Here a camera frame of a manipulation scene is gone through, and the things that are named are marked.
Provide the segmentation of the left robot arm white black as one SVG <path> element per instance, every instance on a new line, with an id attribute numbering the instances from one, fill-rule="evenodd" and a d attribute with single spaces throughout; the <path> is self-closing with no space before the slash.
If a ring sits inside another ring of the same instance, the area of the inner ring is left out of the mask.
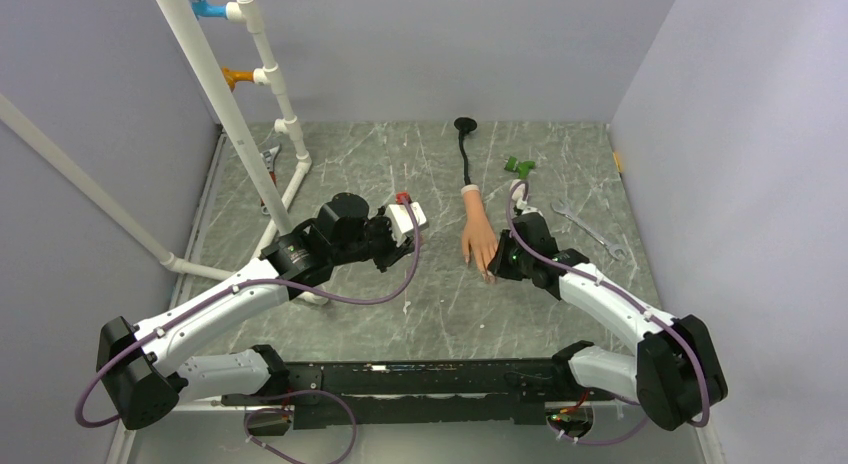
<path id="1" fill-rule="evenodd" d="M 376 212 L 362 197 L 339 193 L 316 217 L 275 238 L 258 257 L 196 298 L 136 324 L 123 317 L 105 324 L 95 380 L 128 430 L 207 397 L 245 395 L 275 403 L 291 385 L 290 372 L 272 346 L 216 356 L 200 356 L 198 350 L 304 293 L 331 299 L 319 287 L 337 267 L 370 261 L 384 272 L 406 255 L 418 260 L 427 225 L 421 205 L 405 193 Z"/>

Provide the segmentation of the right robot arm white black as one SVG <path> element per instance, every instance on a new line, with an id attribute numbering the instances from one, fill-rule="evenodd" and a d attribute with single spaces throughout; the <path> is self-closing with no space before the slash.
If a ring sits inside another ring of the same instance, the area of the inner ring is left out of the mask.
<path id="1" fill-rule="evenodd" d="M 551 372 L 557 395 L 574 399 L 587 388 L 641 406 L 665 430 L 705 420 L 728 386 L 707 325 L 676 317 L 608 279 L 580 252 L 561 250 L 537 212 L 510 216 L 489 271 L 501 279 L 529 280 L 556 300 L 587 313 L 627 349 L 618 354 L 589 341 L 556 354 Z"/>

